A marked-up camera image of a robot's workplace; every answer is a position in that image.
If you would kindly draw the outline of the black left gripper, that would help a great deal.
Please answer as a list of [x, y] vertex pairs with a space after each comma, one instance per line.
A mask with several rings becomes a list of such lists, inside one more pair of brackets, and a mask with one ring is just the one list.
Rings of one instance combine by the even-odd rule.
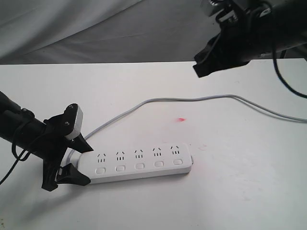
[[79, 172], [72, 163], [61, 166], [61, 162], [68, 147], [79, 152], [93, 151], [82, 134], [72, 140], [67, 140], [63, 133], [63, 115], [56, 115], [45, 119], [46, 129], [42, 136], [40, 158], [43, 159], [42, 188], [47, 191], [55, 190], [59, 184], [88, 185], [91, 180]]

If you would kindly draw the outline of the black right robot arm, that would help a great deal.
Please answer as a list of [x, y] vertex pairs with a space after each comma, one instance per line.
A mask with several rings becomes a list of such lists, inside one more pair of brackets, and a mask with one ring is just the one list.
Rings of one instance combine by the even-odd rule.
[[198, 77], [241, 67], [251, 60], [287, 50], [307, 42], [307, 2], [285, 0], [272, 5], [266, 0], [204, 0], [207, 16], [215, 16], [220, 27], [195, 55]]

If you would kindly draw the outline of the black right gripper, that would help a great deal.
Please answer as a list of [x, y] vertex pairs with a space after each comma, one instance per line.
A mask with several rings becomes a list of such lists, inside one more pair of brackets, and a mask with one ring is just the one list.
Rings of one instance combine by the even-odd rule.
[[230, 65], [245, 65], [235, 45], [248, 33], [248, 17], [254, 5], [253, 0], [211, 0], [210, 3], [219, 9], [215, 21], [220, 26], [220, 33], [209, 40], [204, 49], [194, 56], [193, 66], [198, 77], [226, 70]]

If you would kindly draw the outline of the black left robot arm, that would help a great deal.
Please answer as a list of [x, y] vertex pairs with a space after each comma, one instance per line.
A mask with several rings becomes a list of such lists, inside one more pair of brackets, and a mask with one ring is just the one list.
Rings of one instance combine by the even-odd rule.
[[81, 134], [83, 112], [78, 104], [68, 105], [60, 114], [39, 121], [32, 111], [21, 108], [0, 94], [0, 136], [11, 143], [16, 162], [34, 154], [43, 161], [42, 189], [55, 190], [59, 184], [86, 186], [88, 176], [72, 163], [61, 165], [68, 148], [79, 153], [93, 151]]

